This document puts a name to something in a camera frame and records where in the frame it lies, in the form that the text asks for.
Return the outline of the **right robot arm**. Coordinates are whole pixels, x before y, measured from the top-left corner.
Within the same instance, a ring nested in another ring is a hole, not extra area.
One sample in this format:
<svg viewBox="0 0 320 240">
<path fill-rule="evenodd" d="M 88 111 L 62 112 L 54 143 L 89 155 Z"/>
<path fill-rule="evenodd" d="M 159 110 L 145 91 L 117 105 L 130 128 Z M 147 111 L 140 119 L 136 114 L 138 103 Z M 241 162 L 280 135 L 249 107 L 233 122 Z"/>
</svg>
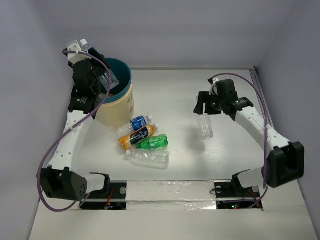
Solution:
<svg viewBox="0 0 320 240">
<path fill-rule="evenodd" d="M 210 139 L 211 115 L 225 114 L 244 128 L 263 149 L 263 167 L 235 173 L 222 193 L 243 197 L 253 187 L 277 188 L 305 173 L 305 148 L 280 135 L 247 97 L 239 97 L 232 79 L 211 77 L 209 91 L 200 91 L 193 110 L 201 117 L 201 131 Z"/>
</svg>

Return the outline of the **blue label clear bottle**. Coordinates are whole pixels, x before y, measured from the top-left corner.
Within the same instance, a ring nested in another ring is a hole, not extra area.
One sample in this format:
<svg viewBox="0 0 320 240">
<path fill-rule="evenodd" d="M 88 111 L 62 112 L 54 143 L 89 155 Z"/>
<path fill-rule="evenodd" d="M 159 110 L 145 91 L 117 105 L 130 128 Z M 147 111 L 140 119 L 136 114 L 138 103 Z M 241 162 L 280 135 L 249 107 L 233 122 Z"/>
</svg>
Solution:
<svg viewBox="0 0 320 240">
<path fill-rule="evenodd" d="M 89 49 L 93 46 L 90 46 L 89 43 L 87 42 L 86 39 L 81 39 L 80 40 L 80 45 L 81 45 L 81 49 L 88 53 L 89 54 Z M 110 76 L 111 76 L 111 80 L 110 80 L 110 89 L 113 89 L 115 87 L 117 87 L 120 82 L 119 80 L 117 79 L 117 77 L 115 76 L 115 74 L 112 72 L 111 70 L 111 67 L 110 67 Z M 108 90 L 109 89 L 109 74 L 108 74 L 108 71 L 103 67 L 101 66 L 100 67 L 100 70 L 99 70 L 99 80 L 100 80 L 100 83 L 103 85 L 103 87 Z"/>
</svg>

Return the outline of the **large clear ribbed bottle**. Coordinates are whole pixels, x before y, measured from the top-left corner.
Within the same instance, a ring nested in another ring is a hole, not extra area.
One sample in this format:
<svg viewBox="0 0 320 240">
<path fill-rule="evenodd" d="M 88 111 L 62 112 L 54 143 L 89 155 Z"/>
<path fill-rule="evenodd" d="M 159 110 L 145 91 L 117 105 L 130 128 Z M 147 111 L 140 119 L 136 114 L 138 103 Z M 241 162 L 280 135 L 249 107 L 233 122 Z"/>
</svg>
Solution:
<svg viewBox="0 0 320 240">
<path fill-rule="evenodd" d="M 209 115 L 207 114 L 198 115 L 197 126 L 198 126 L 199 135 L 202 139 L 209 140 L 213 138 L 214 134 L 213 134 L 212 122 Z"/>
</svg>

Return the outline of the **clear bottle white cap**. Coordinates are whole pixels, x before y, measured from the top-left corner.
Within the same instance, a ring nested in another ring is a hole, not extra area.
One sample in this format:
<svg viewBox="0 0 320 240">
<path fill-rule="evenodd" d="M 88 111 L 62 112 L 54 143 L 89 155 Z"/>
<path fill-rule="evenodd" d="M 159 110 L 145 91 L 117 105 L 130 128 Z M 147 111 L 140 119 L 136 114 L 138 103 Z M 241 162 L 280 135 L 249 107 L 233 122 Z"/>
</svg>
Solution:
<svg viewBox="0 0 320 240">
<path fill-rule="evenodd" d="M 134 165 L 139 167 L 167 169 L 170 163 L 168 151 L 130 149 L 125 152 L 125 155 Z"/>
</svg>

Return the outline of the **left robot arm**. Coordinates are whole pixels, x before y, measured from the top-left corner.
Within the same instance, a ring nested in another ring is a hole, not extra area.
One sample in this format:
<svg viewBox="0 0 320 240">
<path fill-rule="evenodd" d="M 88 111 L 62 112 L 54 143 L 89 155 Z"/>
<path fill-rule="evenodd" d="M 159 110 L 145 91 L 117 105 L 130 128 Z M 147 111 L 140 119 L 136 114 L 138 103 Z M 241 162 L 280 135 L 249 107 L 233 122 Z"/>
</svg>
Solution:
<svg viewBox="0 0 320 240">
<path fill-rule="evenodd" d="M 99 77 L 110 73 L 106 58 L 93 47 L 88 51 L 65 49 L 73 70 L 74 86 L 67 112 L 67 121 L 62 137 L 51 150 L 55 150 L 47 167 L 40 167 L 37 184 L 40 193 L 48 198 L 82 201 L 94 192 L 104 198 L 110 194 L 110 178 L 103 173 L 79 174 L 78 160 L 87 132 L 96 118 L 98 109 L 104 104 L 100 98 Z"/>
</svg>

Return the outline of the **green plastic bottle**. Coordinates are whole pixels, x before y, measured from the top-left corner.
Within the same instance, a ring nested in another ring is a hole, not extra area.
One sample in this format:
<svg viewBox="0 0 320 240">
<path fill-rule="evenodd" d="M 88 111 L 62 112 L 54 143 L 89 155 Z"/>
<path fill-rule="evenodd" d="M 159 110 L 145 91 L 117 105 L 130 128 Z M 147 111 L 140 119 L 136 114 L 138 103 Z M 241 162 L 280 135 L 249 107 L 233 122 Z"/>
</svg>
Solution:
<svg viewBox="0 0 320 240">
<path fill-rule="evenodd" d="M 165 148 L 169 145 L 168 137 L 166 134 L 159 136 L 148 137 L 136 144 L 137 149 L 154 150 L 158 148 Z"/>
</svg>

